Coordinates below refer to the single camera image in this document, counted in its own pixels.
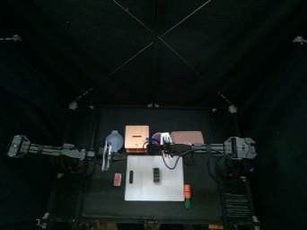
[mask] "cable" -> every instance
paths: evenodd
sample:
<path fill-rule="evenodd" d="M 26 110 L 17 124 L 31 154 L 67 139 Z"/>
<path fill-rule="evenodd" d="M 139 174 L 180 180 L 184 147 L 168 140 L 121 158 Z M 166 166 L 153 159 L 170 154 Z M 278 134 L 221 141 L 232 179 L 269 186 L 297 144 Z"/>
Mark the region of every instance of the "cable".
<path fill-rule="evenodd" d="M 164 163 L 166 164 L 168 168 L 172 169 L 172 170 L 174 170 L 174 169 L 177 168 L 177 166 L 178 166 L 180 158 L 184 157 L 186 154 L 194 152 L 194 151 L 196 151 L 194 149 L 193 149 L 193 150 L 189 150 L 189 151 L 184 152 L 184 153 L 178 156 L 178 159 L 177 159 L 177 162 L 176 162 L 176 166 L 174 166 L 173 168 L 168 165 L 166 160 L 165 160 L 165 155 L 164 155 L 164 152 L 162 152 L 162 159 L 164 159 Z"/>

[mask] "black table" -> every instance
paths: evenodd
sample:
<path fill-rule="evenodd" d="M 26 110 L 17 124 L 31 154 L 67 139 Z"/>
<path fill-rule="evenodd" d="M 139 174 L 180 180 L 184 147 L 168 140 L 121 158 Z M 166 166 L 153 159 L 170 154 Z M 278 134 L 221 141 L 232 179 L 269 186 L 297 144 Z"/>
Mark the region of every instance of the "black table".
<path fill-rule="evenodd" d="M 95 110 L 86 108 L 73 112 L 66 143 L 81 148 L 97 148 L 99 143 L 105 143 L 113 130 L 118 130 L 125 137 L 126 125 L 149 125 L 151 135 L 157 132 L 202 131 L 209 144 L 224 143 L 229 137 L 240 136 L 236 116 L 226 108 L 214 111 L 206 108 L 98 107 Z M 184 166 L 185 183 L 193 186 L 190 209 L 178 201 L 125 201 L 127 161 L 113 162 L 109 172 L 102 172 L 101 166 L 91 162 L 89 169 L 95 171 L 83 183 L 70 185 L 69 188 L 67 181 L 61 182 L 62 185 L 58 182 L 50 208 L 54 221 L 77 221 L 78 217 L 78 221 L 102 220 L 118 223 L 221 223 L 220 184 L 209 174 L 209 157 L 209 154 L 196 154 L 196 165 Z M 123 174 L 119 188 L 113 186 L 115 173 Z"/>

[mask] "black wall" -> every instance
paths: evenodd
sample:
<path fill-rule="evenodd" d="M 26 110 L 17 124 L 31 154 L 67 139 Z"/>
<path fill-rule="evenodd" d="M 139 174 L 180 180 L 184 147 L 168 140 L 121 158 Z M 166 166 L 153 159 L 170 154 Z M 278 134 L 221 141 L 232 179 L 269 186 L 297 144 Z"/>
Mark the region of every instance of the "black wall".
<path fill-rule="evenodd" d="M 257 141 L 253 193 L 264 229 L 306 229 L 307 47 L 298 45 L 240 112 Z"/>
<path fill-rule="evenodd" d="M 67 112 L 50 85 L 0 48 L 0 150 L 10 138 L 25 135 L 33 143 L 62 145 Z M 34 229 L 46 212 L 54 164 L 43 157 L 0 157 L 0 229 Z"/>

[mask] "black enclosure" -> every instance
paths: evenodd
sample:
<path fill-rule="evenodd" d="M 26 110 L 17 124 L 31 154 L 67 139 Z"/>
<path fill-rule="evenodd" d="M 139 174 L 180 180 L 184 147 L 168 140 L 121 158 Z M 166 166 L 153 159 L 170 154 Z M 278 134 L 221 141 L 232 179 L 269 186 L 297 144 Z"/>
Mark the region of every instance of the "black enclosure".
<path fill-rule="evenodd" d="M 89 149 L 138 118 L 153 132 L 202 129 L 209 143 L 252 137 L 262 229 L 305 230 L 306 9 L 305 0 L 0 1 L 0 229 L 41 229 L 54 197 L 59 221 L 85 208 L 93 216 L 91 206 L 77 206 L 79 179 L 54 185 L 55 159 L 6 157 L 13 136 Z"/>

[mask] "orange box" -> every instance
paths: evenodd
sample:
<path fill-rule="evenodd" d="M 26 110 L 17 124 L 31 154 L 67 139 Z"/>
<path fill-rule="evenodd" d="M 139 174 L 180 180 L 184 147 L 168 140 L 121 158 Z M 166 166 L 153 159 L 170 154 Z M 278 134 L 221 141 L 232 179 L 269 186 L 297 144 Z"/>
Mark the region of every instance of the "orange box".
<path fill-rule="evenodd" d="M 126 126 L 125 148 L 127 153 L 147 152 L 149 126 Z"/>

